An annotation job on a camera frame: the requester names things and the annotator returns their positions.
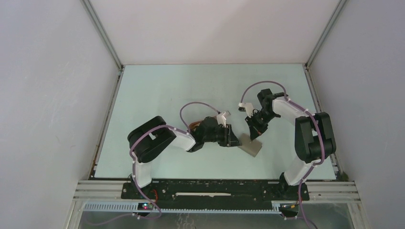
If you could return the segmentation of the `grey card holder wallet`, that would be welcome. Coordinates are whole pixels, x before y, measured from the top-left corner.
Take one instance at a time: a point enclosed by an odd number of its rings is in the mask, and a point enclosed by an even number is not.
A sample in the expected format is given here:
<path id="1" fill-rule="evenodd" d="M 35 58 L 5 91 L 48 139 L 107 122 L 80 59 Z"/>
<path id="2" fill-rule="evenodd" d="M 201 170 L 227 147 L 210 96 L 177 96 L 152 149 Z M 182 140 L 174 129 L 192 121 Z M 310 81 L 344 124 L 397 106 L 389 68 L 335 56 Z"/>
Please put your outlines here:
<path id="1" fill-rule="evenodd" d="M 256 157 L 262 149 L 263 144 L 258 140 L 251 140 L 248 134 L 241 134 L 239 137 L 240 145 L 238 148 L 246 152 L 252 157 Z"/>

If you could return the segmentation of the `pink oval tray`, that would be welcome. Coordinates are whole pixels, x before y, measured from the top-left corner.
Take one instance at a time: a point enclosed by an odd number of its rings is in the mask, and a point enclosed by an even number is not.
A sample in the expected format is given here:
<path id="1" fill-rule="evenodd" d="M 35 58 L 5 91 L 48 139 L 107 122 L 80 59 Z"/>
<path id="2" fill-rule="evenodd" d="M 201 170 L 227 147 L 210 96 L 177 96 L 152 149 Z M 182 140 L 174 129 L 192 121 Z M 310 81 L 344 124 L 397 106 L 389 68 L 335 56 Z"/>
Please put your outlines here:
<path id="1" fill-rule="evenodd" d="M 194 130 L 196 127 L 198 127 L 201 124 L 202 121 L 203 120 L 199 120 L 199 121 L 196 121 L 196 122 L 193 122 L 193 123 L 189 124 L 189 129 L 191 131 Z"/>

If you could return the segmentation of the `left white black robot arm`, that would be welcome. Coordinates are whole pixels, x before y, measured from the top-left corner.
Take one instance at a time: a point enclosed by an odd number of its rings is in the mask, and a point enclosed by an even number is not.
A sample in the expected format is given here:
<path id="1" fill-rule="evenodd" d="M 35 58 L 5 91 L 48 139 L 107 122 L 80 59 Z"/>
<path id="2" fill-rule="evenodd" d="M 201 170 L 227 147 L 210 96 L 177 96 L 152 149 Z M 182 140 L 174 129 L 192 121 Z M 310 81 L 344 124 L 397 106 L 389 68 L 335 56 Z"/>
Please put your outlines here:
<path id="1" fill-rule="evenodd" d="M 241 146 L 222 114 L 208 116 L 195 124 L 190 131 L 183 131 L 168 125 L 161 116 L 156 116 L 132 130 L 127 140 L 132 164 L 132 192 L 138 198 L 147 198 L 151 192 L 152 164 L 168 146 L 172 145 L 187 152 L 195 152 L 205 143 L 217 143 L 221 147 Z"/>

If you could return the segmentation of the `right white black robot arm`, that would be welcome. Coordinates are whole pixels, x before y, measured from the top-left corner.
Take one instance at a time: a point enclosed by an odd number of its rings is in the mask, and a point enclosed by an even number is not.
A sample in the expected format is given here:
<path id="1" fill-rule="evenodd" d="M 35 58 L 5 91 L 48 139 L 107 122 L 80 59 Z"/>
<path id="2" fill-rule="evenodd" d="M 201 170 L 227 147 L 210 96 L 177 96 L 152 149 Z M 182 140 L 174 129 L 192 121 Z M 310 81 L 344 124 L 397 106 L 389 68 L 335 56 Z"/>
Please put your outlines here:
<path id="1" fill-rule="evenodd" d="M 240 111 L 245 111 L 249 128 L 248 140 L 256 143 L 274 118 L 283 118 L 295 128 L 294 149 L 296 157 L 290 167 L 281 175 L 283 183 L 278 185 L 278 194 L 291 199 L 297 193 L 297 185 L 306 181 L 310 171 L 336 151 L 336 142 L 330 116 L 326 112 L 311 113 L 293 102 L 285 92 L 272 93 L 261 90 L 257 95 L 261 109 L 254 109 L 251 103 L 240 102 Z"/>

